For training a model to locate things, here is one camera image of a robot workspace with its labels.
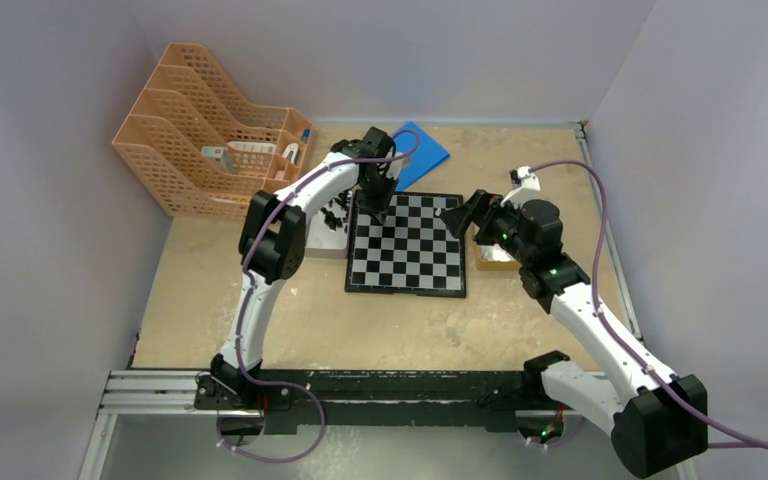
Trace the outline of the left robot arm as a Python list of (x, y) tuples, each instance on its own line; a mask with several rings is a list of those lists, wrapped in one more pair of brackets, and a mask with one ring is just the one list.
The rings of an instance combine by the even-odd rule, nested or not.
[(403, 160), (393, 137), (371, 127), (361, 139), (335, 143), (319, 165), (289, 186), (252, 197), (238, 243), (239, 305), (210, 366), (220, 397), (232, 408), (247, 408), (257, 399), (262, 383), (255, 375), (268, 322), (282, 287), (302, 265), (312, 217), (351, 190), (357, 207), (383, 223)]

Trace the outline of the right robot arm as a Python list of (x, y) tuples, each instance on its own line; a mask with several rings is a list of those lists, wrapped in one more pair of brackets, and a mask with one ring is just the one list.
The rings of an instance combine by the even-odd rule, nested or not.
[(684, 409), (707, 410), (707, 390), (694, 375), (679, 377), (652, 355), (610, 311), (584, 270), (563, 250), (563, 223), (551, 202), (521, 206), (476, 191), (440, 212), (452, 234), (475, 226), (476, 239), (501, 247), (520, 264), (528, 296), (569, 330), (602, 370), (584, 372), (559, 351), (527, 361), (521, 392), (536, 407), (552, 400), (604, 432), (622, 465), (647, 478), (708, 448), (706, 424)]

